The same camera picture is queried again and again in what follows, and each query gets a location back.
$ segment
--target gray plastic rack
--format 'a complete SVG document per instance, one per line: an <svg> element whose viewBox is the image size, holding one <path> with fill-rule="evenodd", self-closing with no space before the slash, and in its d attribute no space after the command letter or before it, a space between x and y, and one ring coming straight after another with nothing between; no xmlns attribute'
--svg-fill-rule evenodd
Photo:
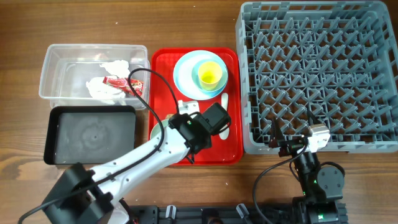
<svg viewBox="0 0 398 224"><path fill-rule="evenodd" d="M276 154L272 117L292 139L307 110L330 129L324 151L398 150L398 51L384 3L246 2L235 29L247 153Z"/></svg>

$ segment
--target red tray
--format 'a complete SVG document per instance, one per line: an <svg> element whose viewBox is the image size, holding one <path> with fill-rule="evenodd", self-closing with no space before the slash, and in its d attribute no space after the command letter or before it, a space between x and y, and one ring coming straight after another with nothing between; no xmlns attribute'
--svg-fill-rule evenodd
<svg viewBox="0 0 398 224"><path fill-rule="evenodd" d="M184 96L175 86L173 81L173 70L177 61L186 53L194 50L208 50L217 54L223 59L228 69L228 83L223 92L228 93L228 114L232 119L229 127L229 136L226 140L212 136L210 149L203 149L195 155L195 165L231 165L240 160L243 155L242 142L242 117L241 117L241 90L239 79L238 56L229 48L166 48L156 51L152 56L152 69L159 72L170 83L177 100L192 101ZM221 104L221 94L205 101L198 101L200 112L204 112L213 103ZM174 114L175 103L166 84L157 76L150 76L149 105L159 115L160 119L165 119L168 114ZM156 119L149 112L148 137L150 131L156 124ZM175 165L186 166L190 163L184 159Z"/></svg>

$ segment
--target yellow cup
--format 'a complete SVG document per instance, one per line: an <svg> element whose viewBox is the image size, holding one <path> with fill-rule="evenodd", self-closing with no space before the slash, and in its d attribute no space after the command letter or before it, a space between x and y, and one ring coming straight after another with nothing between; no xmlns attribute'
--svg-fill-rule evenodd
<svg viewBox="0 0 398 224"><path fill-rule="evenodd" d="M221 66L216 62L205 62L198 69L199 83L204 90L214 90L222 76Z"/></svg>

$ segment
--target clear plastic container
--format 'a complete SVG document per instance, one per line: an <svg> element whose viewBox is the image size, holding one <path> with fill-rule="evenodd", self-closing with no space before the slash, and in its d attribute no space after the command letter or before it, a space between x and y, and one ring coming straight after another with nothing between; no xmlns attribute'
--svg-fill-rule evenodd
<svg viewBox="0 0 398 224"><path fill-rule="evenodd" d="M100 64L126 60L129 70L150 68L147 49L143 45L121 44L53 44L47 49L40 78L39 95L56 106L99 106L107 105L102 100L92 98L86 82L95 77L110 74ZM144 82L142 98L147 102L150 73L136 72L132 78ZM145 106L134 96L112 99L115 105L131 105L135 109Z"/></svg>

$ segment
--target black tray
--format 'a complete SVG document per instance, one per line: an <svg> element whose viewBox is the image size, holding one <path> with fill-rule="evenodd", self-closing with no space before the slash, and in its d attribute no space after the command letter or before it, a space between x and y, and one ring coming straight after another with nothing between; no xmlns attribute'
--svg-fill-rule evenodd
<svg viewBox="0 0 398 224"><path fill-rule="evenodd" d="M59 106L50 113L44 149L49 165L102 164L134 149L132 106Z"/></svg>

